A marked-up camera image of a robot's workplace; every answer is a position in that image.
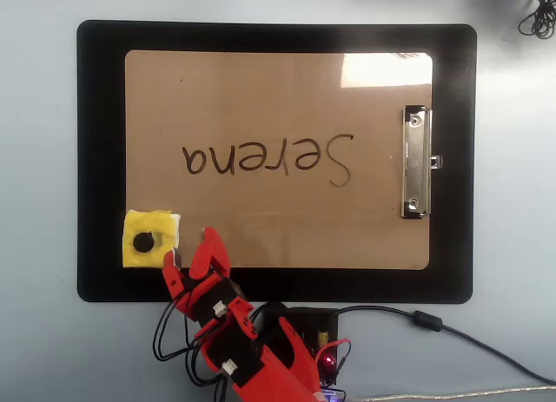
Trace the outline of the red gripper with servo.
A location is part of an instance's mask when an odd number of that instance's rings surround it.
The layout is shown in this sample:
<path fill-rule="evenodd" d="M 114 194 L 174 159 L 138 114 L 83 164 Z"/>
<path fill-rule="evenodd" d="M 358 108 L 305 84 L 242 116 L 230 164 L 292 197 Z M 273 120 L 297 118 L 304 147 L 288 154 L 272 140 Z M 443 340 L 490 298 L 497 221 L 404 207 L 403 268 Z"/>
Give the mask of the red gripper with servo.
<path fill-rule="evenodd" d="M 195 305 L 199 300 L 228 304 L 235 298 L 235 285 L 230 280 L 230 260 L 222 237 L 213 227 L 202 230 L 202 243 L 195 250 L 189 275 L 179 267 L 177 250 L 163 257 L 162 276 L 172 300 L 179 305 Z"/>

